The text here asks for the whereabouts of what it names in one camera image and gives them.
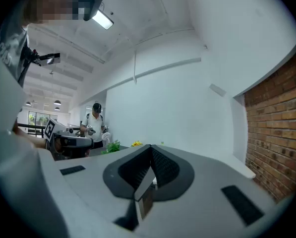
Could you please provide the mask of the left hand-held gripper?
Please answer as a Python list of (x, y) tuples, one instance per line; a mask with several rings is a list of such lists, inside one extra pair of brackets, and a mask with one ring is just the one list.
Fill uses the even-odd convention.
[(66, 127), (54, 119), (49, 119), (45, 129), (46, 149), (55, 159), (84, 158), (86, 152), (93, 148), (92, 138), (80, 137), (72, 127)]

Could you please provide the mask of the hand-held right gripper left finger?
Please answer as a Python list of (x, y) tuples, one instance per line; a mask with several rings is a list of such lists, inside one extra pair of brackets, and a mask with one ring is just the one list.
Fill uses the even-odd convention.
[(103, 180), (111, 193), (119, 198), (133, 199), (151, 166), (151, 146), (134, 147), (134, 152), (110, 163)]

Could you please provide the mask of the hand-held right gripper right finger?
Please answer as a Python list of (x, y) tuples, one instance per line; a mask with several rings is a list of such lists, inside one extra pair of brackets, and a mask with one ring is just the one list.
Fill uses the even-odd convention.
[(188, 161), (157, 145), (151, 146), (151, 168), (157, 180), (154, 201), (178, 199), (194, 181), (195, 172)]

